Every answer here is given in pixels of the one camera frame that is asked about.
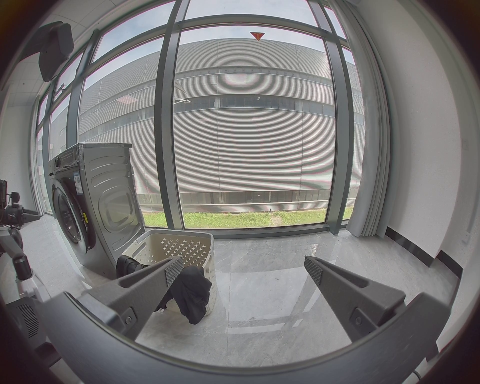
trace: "camera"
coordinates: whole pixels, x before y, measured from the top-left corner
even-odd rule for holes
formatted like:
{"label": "camera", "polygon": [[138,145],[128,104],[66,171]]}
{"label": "camera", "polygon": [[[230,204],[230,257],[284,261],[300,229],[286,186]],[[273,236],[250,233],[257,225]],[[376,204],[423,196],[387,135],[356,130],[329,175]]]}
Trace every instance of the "camera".
{"label": "camera", "polygon": [[[39,220],[40,215],[36,211],[24,209],[18,204],[20,194],[18,192],[7,193],[7,181],[0,180],[0,227],[10,227],[9,233],[15,239],[15,242],[23,247],[20,228],[23,224]],[[0,245],[0,254],[5,250]]]}

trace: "ceiling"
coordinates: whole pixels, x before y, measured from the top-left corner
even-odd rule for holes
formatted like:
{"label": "ceiling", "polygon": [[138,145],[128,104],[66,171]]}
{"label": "ceiling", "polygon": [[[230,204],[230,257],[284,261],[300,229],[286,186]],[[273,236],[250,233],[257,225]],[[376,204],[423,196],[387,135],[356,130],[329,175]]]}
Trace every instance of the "ceiling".
{"label": "ceiling", "polygon": [[[151,0],[64,0],[42,23],[62,21],[72,27],[74,49],[72,56],[89,39],[93,29],[102,29]],[[19,62],[7,85],[10,86],[8,107],[33,105],[38,94],[43,94],[48,83],[42,80],[35,54]]]}

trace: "white laundry basket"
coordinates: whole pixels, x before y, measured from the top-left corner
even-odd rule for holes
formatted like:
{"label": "white laundry basket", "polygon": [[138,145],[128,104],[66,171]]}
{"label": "white laundry basket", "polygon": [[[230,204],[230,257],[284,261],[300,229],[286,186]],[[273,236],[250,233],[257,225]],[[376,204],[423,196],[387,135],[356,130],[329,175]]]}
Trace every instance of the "white laundry basket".
{"label": "white laundry basket", "polygon": [[[181,256],[185,267],[202,267],[205,277],[212,283],[206,316],[212,311],[217,296],[213,253],[213,236],[210,233],[171,229],[150,229],[123,252],[142,264],[153,264],[168,257]],[[168,302],[167,309],[180,312],[174,300]]]}

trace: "speaker grille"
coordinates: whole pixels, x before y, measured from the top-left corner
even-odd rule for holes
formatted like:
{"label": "speaker grille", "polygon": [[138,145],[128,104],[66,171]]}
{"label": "speaker grille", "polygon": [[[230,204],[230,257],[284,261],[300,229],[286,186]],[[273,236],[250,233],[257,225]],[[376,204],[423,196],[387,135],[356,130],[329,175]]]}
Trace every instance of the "speaker grille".
{"label": "speaker grille", "polygon": [[38,319],[36,318],[35,311],[28,304],[21,304],[17,307],[24,318],[25,324],[28,330],[28,338],[35,336],[38,333]]}

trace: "green grass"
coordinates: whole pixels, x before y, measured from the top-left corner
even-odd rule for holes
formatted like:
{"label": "green grass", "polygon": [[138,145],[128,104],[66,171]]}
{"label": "green grass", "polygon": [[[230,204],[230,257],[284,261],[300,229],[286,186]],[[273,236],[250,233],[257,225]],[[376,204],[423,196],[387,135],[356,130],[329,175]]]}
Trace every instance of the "green grass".
{"label": "green grass", "polygon": [[353,207],[345,207],[345,212],[343,213],[343,220],[350,219],[352,216]]}
{"label": "green grass", "polygon": [[[349,219],[353,207],[345,208],[343,219]],[[250,212],[240,214],[223,213],[195,213],[186,212],[183,220],[186,228],[262,228],[274,227],[270,217],[280,216],[283,226],[323,223],[325,221],[326,209],[294,212]],[[148,227],[166,227],[165,214],[144,213],[145,225]]]}

